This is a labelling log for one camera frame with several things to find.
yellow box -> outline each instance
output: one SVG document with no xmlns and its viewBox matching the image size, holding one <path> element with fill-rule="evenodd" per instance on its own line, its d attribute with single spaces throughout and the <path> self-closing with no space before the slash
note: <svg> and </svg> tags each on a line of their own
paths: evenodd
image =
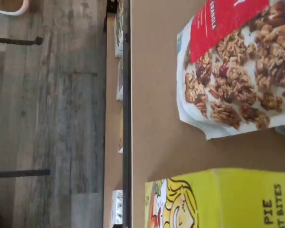
<svg viewBox="0 0 285 228">
<path fill-rule="evenodd" d="M 145 228 L 285 228 L 285 173 L 214 169 L 148 182 Z"/>
</svg>

granola cluster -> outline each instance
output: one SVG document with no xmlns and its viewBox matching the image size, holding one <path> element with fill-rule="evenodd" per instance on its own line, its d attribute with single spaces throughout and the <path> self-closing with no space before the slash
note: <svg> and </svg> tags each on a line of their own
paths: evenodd
<svg viewBox="0 0 285 228">
<path fill-rule="evenodd" d="M 272 85 L 285 87 L 285 49 L 272 43 L 256 61 L 256 83 L 262 90 L 270 90 Z"/>
<path fill-rule="evenodd" d="M 205 86 L 197 79 L 194 79 L 194 73 L 187 73 L 185 76 L 186 91 L 185 97 L 188 103 L 194 104 L 207 118 L 206 102 L 208 96 L 205 92 Z"/>
<path fill-rule="evenodd" d="M 261 106 L 267 111 L 276 110 L 278 113 L 282 112 L 283 99 L 281 97 L 267 92 L 262 95 L 258 95 L 257 98 L 261 102 Z"/>
<path fill-rule="evenodd" d="M 212 71 L 212 56 L 210 52 L 206 52 L 195 63 L 195 74 L 197 79 L 204 85 L 208 86 Z"/>
<path fill-rule="evenodd" d="M 217 52 L 223 61 L 235 61 L 243 65 L 247 60 L 247 47 L 240 29 L 233 31 L 217 45 Z"/>
<path fill-rule="evenodd" d="M 234 62 L 215 65 L 215 85 L 210 85 L 209 92 L 227 103 L 250 104 L 256 101 L 256 92 L 248 72 Z"/>
<path fill-rule="evenodd" d="M 211 118 L 219 123 L 227 124 L 238 129 L 241 123 L 241 117 L 230 105 L 223 103 L 210 102 L 212 109 Z"/>
<path fill-rule="evenodd" d="M 245 104 L 241 106 L 240 114 L 246 121 L 253 122 L 259 130 L 269 127 L 269 117 L 257 108 Z"/>
</svg>

cardboard surface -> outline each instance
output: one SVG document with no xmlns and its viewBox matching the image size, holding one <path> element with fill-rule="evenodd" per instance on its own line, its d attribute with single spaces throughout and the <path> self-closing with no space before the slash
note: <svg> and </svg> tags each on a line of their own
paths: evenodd
<svg viewBox="0 0 285 228">
<path fill-rule="evenodd" d="M 123 155 L 118 153 L 120 111 L 116 100 L 119 59 L 114 53 L 114 15 L 108 15 L 106 57 L 106 115 L 104 156 L 104 228 L 109 227 L 112 192 L 123 188 Z"/>
<path fill-rule="evenodd" d="M 285 171 L 285 137 L 272 129 L 206 141 L 179 120 L 176 36 L 203 3 L 131 1 L 133 228 L 144 227 L 147 181 L 220 167 Z"/>
</svg>

